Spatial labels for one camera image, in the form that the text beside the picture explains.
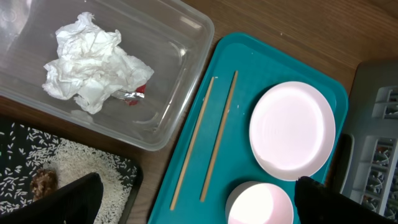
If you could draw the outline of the brown food scrap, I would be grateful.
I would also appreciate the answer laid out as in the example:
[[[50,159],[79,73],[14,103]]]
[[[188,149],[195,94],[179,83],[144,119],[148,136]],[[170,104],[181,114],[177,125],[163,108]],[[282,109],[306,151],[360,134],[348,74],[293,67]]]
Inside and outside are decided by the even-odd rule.
[[[30,183],[33,201],[44,198],[58,189],[58,177],[52,169],[39,169]]]

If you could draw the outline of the red snack wrapper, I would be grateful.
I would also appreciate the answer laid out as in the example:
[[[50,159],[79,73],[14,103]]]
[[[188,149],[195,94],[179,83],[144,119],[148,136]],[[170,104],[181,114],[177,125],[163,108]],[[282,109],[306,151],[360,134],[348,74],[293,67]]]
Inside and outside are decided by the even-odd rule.
[[[111,94],[112,97],[123,100],[127,105],[132,106],[138,104],[145,97],[146,85],[142,85],[135,91],[118,90]]]

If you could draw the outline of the wooden chopstick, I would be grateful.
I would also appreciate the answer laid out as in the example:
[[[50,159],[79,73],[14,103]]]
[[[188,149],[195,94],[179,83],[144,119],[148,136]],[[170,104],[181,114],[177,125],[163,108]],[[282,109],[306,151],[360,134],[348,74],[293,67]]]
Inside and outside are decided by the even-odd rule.
[[[230,109],[231,102],[232,102],[232,99],[233,99],[234,89],[236,87],[236,82],[237,82],[237,78],[238,78],[238,73],[239,73],[238,71],[234,72],[233,80],[232,80],[231,86],[229,88],[228,97],[226,99],[226,103],[225,103],[224,110],[223,110],[223,115],[222,115],[221,122],[220,122],[220,125],[219,125],[219,128],[218,128],[217,136],[216,136],[215,145],[214,145],[214,148],[213,148],[213,152],[211,154],[210,163],[209,163],[209,166],[208,166],[208,170],[207,170],[207,173],[206,173],[205,181],[204,181],[203,188],[202,188],[202,191],[201,191],[200,202],[204,202],[205,201],[206,195],[208,193],[208,189],[209,189],[210,182],[211,182],[211,176],[212,176],[213,171],[214,171],[216,158],[217,158],[217,155],[218,155],[218,151],[219,151],[219,148],[220,148],[220,145],[221,145],[221,140],[222,140],[223,133],[224,133],[224,127],[225,127],[227,119],[228,119],[228,113],[229,113],[229,109]]]
[[[183,162],[183,166],[181,168],[180,175],[178,177],[178,182],[177,182],[177,185],[176,185],[176,188],[175,188],[175,191],[174,191],[174,195],[173,195],[173,198],[172,198],[172,201],[171,201],[171,204],[170,204],[170,208],[169,209],[171,211],[175,209],[175,206],[176,206],[177,201],[178,201],[178,197],[179,197],[179,194],[180,194],[180,191],[181,191],[181,188],[182,188],[182,184],[183,184],[183,181],[184,181],[184,178],[185,178],[185,174],[186,174],[189,162],[190,162],[192,151],[193,151],[193,148],[195,146],[195,141],[197,139],[198,131],[200,129],[201,122],[202,122],[203,116],[205,114],[206,106],[208,104],[208,100],[209,100],[209,97],[210,97],[210,94],[211,94],[211,91],[212,91],[212,88],[213,88],[214,79],[215,79],[214,77],[211,78],[210,83],[208,85],[208,89],[206,91],[206,95],[205,95],[205,97],[203,99],[203,103],[202,103],[202,106],[201,106],[201,109],[200,109],[200,112],[199,112],[199,115],[198,115],[194,130],[193,130],[193,134],[192,134],[191,139],[190,139],[190,144],[188,146],[187,153],[186,153],[186,156],[185,156],[185,159],[184,159],[184,162]]]

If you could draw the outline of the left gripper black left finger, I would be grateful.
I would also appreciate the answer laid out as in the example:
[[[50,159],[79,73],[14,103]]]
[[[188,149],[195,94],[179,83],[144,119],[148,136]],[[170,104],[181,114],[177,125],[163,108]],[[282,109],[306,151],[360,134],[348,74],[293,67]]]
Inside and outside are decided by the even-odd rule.
[[[101,206],[103,191],[100,175],[92,172],[24,208],[1,217],[1,223],[93,224]]]

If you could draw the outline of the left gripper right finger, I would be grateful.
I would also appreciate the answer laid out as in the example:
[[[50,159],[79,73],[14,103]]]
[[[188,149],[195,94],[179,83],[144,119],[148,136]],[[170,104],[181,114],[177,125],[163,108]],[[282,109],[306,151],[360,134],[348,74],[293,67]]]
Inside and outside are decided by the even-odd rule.
[[[301,224],[394,224],[307,176],[295,182],[294,202]]]

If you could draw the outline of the small white dish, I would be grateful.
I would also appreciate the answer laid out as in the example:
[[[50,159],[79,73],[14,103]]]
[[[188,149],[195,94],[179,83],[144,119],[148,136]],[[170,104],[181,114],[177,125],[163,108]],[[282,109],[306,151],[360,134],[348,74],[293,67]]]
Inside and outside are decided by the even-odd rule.
[[[293,224],[294,208],[277,185],[249,181],[238,185],[225,206],[228,224]]]

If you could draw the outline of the white napkin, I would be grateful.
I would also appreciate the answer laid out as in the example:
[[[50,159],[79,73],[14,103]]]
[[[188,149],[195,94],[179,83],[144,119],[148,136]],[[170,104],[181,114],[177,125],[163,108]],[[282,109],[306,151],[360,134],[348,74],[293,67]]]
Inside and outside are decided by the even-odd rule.
[[[74,23],[56,31],[58,57],[44,65],[47,76],[42,85],[51,97],[74,99],[90,114],[99,112],[115,91],[135,91],[154,74],[119,46],[120,31],[106,32],[93,18],[82,12]]]

